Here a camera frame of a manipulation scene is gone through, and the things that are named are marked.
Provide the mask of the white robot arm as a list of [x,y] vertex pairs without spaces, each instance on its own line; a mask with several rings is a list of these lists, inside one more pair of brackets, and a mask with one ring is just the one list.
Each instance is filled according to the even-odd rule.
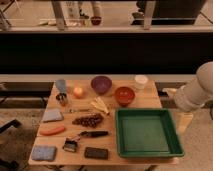
[[209,100],[213,100],[213,61],[201,65],[196,77],[174,95],[176,106],[185,112],[197,110]]

